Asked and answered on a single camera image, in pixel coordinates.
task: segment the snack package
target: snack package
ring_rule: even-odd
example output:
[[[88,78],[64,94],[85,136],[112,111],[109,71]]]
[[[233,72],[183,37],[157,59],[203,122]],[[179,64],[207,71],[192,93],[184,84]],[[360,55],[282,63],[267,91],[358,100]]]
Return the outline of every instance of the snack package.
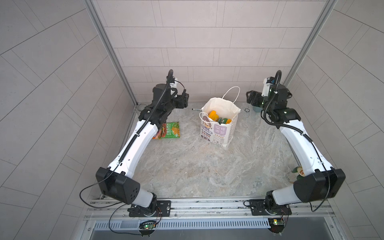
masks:
[[[159,131],[152,139],[180,138],[179,122],[163,123]]]

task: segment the white paper bag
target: white paper bag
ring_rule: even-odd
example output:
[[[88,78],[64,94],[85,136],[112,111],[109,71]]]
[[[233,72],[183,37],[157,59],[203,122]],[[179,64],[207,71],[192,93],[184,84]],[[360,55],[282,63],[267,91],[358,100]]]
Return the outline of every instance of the white paper bag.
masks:
[[[200,112],[199,116],[201,119],[201,137],[213,142],[216,145],[226,148],[233,138],[237,116],[241,109],[234,104],[239,94],[237,94],[237,97],[233,102],[225,100],[224,96],[223,98],[209,99],[209,101],[202,108],[202,112]],[[216,114],[220,118],[231,119],[232,122],[228,124],[219,124],[218,122],[213,121],[208,117],[208,114],[212,110],[215,110]]]

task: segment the gray wall tile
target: gray wall tile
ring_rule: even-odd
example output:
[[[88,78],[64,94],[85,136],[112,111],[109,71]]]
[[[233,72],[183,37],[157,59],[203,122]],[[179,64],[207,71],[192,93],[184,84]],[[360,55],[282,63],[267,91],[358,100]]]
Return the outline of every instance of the gray wall tile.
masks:
[[[229,48],[231,36],[231,28],[175,28],[178,48]]]
[[[98,107],[95,107],[73,141],[67,155],[85,165],[106,122],[107,118]]]
[[[45,29],[40,20],[36,17],[32,9],[28,6],[25,0],[13,0],[13,2],[17,5],[17,7],[23,12],[28,21],[33,25],[33,27],[41,32]]]
[[[60,215],[48,240],[69,240],[78,218]]]
[[[25,192],[0,187],[0,202],[4,204],[32,208],[39,197]]]
[[[354,237],[379,237],[372,225],[349,227]]]
[[[307,54],[335,83],[355,64],[349,57],[322,37],[317,37]]]
[[[126,48],[119,27],[106,27],[104,28],[107,32],[108,38],[114,48]]]
[[[0,159],[0,185],[3,185],[5,180],[9,177],[9,175],[11,175],[15,168],[16,165]]]
[[[382,82],[384,82],[384,73],[382,72],[382,63],[384,62],[383,42],[384,33],[370,28],[348,54],[350,58]]]
[[[0,158],[20,163],[72,96],[52,74],[0,122]]]
[[[263,82],[271,75],[275,76],[279,67],[244,67],[240,69],[239,82]]]
[[[72,108],[70,108],[67,104],[64,106],[62,110],[68,117],[70,117],[79,127],[82,127],[84,124],[84,120],[81,119],[77,113],[75,113]]]
[[[219,66],[257,66],[261,48],[221,48]]]
[[[212,66],[213,48],[168,48],[171,66]]]
[[[331,118],[318,127],[316,133],[337,167],[344,171],[346,183],[372,176],[370,169]]]
[[[308,56],[304,58],[296,73],[311,91],[324,76],[324,72]]]
[[[380,0],[351,1],[346,15],[384,32],[384,17],[382,8],[384,3]]]
[[[99,73],[94,70],[68,101],[68,106],[86,121],[106,88]]]
[[[359,205],[359,202],[345,182],[341,185],[333,200],[343,215],[347,226],[351,227],[371,224],[367,215],[365,215],[363,209]]]
[[[98,4],[107,26],[156,26],[150,1],[99,0]]]
[[[231,48],[278,48],[285,31],[286,28],[233,28]]]
[[[372,121],[331,79],[316,93],[316,98],[340,128],[350,138]]]
[[[14,239],[30,211],[29,208],[0,203],[0,238]]]
[[[60,164],[15,239],[48,239],[79,175]]]
[[[107,78],[107,81],[110,83],[112,79],[116,76],[117,72],[115,70],[115,67],[112,64],[111,59],[106,57],[101,63],[100,68],[103,71],[105,77]]]
[[[384,133],[378,132],[355,146],[356,151],[381,184],[384,183],[384,175],[382,174],[384,169],[384,162],[382,160],[384,154],[383,141]]]
[[[95,173],[99,169],[99,167],[101,167],[106,155],[107,151],[105,151],[104,148],[102,148],[98,143],[96,143],[89,157],[89,161],[85,165],[84,170],[79,177],[79,180],[77,181],[70,197],[68,198],[67,204],[77,207],[84,206],[84,203],[79,198],[79,193],[83,188],[95,182]],[[81,194],[82,198],[87,199],[90,191],[90,188],[84,190]]]
[[[119,126],[121,118],[124,114],[124,106],[122,106],[119,102],[115,104],[111,115],[109,116],[107,123],[105,124],[100,137],[108,144],[112,144],[113,137],[115,136],[116,130]]]
[[[128,82],[130,83],[152,82],[147,80],[147,77],[144,72],[144,67],[122,67],[122,69]]]
[[[287,1],[278,27],[312,27],[325,2]]]
[[[1,55],[12,67],[21,73],[35,87],[42,82],[41,78],[36,75],[12,50],[6,51]]]
[[[308,118],[308,121],[313,124],[316,122],[319,117],[325,112],[322,105],[311,93],[308,87],[301,82],[297,89],[294,92],[295,100],[299,104],[300,108],[303,110],[305,116]]]
[[[36,14],[45,28],[60,22],[82,9],[84,4],[76,0],[60,1],[53,0],[49,4],[45,0],[26,0],[28,6]]]
[[[72,216],[72,217],[80,217],[82,210],[83,210],[83,208],[81,208],[81,207],[76,207],[76,206],[72,206],[69,204],[65,204],[64,209],[61,212],[61,214],[67,215],[67,216]]]
[[[217,1],[159,3],[163,26],[216,26]]]
[[[86,43],[97,36],[96,28],[94,27],[86,9],[76,13],[71,16],[71,18]]]
[[[354,194],[356,199],[359,201],[361,207],[364,209],[364,212],[372,221],[372,225],[375,228],[376,232],[379,234],[380,238],[384,237],[384,229],[382,225],[384,223],[383,218],[377,218],[375,215],[377,212],[383,212],[383,205],[381,200],[384,199],[384,188],[382,186],[374,187],[367,189],[361,192]]]
[[[60,112],[5,181],[4,187],[40,195],[79,130],[74,121]]]
[[[80,48],[81,45],[67,22],[62,21],[12,50],[41,79],[46,79]]]
[[[380,80],[356,64],[338,86],[381,130],[384,130],[384,104],[377,104],[382,102],[384,91],[384,84]]]
[[[61,161],[61,164],[69,167],[72,170],[75,170],[78,173],[81,173],[84,169],[83,165],[68,157],[67,155],[64,156],[63,160]]]
[[[107,89],[105,89],[104,93],[101,95],[99,100],[108,113],[112,112],[112,109],[115,106],[123,90],[124,86],[119,76],[116,75],[113,78],[112,82],[108,85]]]
[[[127,48],[175,48],[173,28],[120,27]]]
[[[71,92],[75,93],[102,61],[103,58],[96,44],[91,41],[65,61],[55,74]]]
[[[270,27],[278,2],[228,1],[223,26]]]
[[[353,18],[332,11],[319,35],[342,51],[361,25],[361,22]]]
[[[380,186],[380,182],[376,179],[375,176],[370,176],[350,183],[348,186],[353,193],[356,193],[369,188]]]
[[[301,48],[312,28],[287,28],[279,48]]]
[[[350,137],[348,140],[352,144],[352,146],[356,146],[357,144],[378,133],[379,131],[380,128],[378,128],[376,124],[372,123],[368,127],[356,133],[354,136]]]
[[[0,119],[17,106],[35,86],[0,57]]]
[[[126,67],[164,66],[160,48],[119,48]]]
[[[292,66],[299,48],[270,48],[266,55],[263,66]]]
[[[193,67],[195,82],[232,82],[235,67]]]
[[[37,31],[13,1],[2,1],[0,9],[0,53],[3,53],[35,35]]]

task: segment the bag handle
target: bag handle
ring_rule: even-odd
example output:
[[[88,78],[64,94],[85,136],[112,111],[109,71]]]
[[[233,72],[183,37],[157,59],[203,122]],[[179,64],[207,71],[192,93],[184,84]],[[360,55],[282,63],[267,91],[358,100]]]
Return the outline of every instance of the bag handle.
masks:
[[[207,122],[207,121],[205,121],[205,120],[203,120],[202,118],[201,118],[201,114],[202,113],[205,113],[205,112],[199,112],[199,117],[200,117],[200,119],[203,121],[203,122],[206,122],[206,123],[210,123],[210,122]]]
[[[228,91],[223,95],[222,98],[224,98],[224,96],[225,96],[225,95],[229,92],[229,90],[231,90],[232,88],[239,88],[239,93],[237,94],[236,99],[233,101],[233,103],[234,103],[234,102],[236,102],[236,100],[237,100],[237,98],[239,97],[239,94],[240,94],[240,87],[238,87],[238,86],[234,86],[234,87],[231,87],[230,89],[228,89]]]

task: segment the wire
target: wire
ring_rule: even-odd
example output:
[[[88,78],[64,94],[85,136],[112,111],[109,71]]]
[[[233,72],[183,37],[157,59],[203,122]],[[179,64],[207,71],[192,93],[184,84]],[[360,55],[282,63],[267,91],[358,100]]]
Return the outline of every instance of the wire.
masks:
[[[109,230],[111,230],[112,232],[114,232],[114,233],[118,233],[118,234],[130,234],[130,235],[138,235],[138,236],[141,236],[141,234],[136,234],[136,233],[129,233],[129,232],[115,232],[114,230],[112,230],[112,228],[111,228],[111,218],[112,218],[112,216],[113,216],[113,214],[119,209],[119,208],[121,208],[122,206],[124,206],[124,205],[127,205],[127,204],[123,204],[123,205],[121,205],[120,207],[118,207],[118,208],[116,208],[116,210],[112,213],[112,215],[111,215],[111,217],[109,218],[109,221],[108,221],[108,227],[109,227]]]
[[[116,204],[112,204],[112,205],[108,205],[108,206],[104,206],[104,207],[95,207],[95,206],[92,206],[91,204],[88,204],[88,203],[87,203],[86,201],[84,201],[84,199],[81,197],[81,193],[82,193],[85,189],[87,189],[87,188],[89,188],[89,187],[92,187],[92,186],[95,186],[96,184],[102,183],[102,182],[104,182],[105,180],[107,180],[107,178],[109,178],[109,177],[112,175],[112,173],[115,172],[115,170],[117,169],[118,166],[119,166],[119,165],[116,166],[116,168],[111,172],[111,174],[109,174],[106,178],[104,178],[104,179],[101,180],[100,182],[97,182],[97,183],[95,183],[95,184],[89,185],[88,187],[85,187],[85,188],[83,188],[83,189],[80,191],[80,193],[79,193],[79,197],[80,197],[80,199],[81,199],[86,205],[88,205],[88,206],[90,206],[90,207],[93,207],[93,208],[96,208],[96,209],[104,209],[104,208],[111,207],[111,206],[113,206],[113,205],[116,205],[116,204],[121,203],[121,202],[118,202],[118,203],[116,203]]]

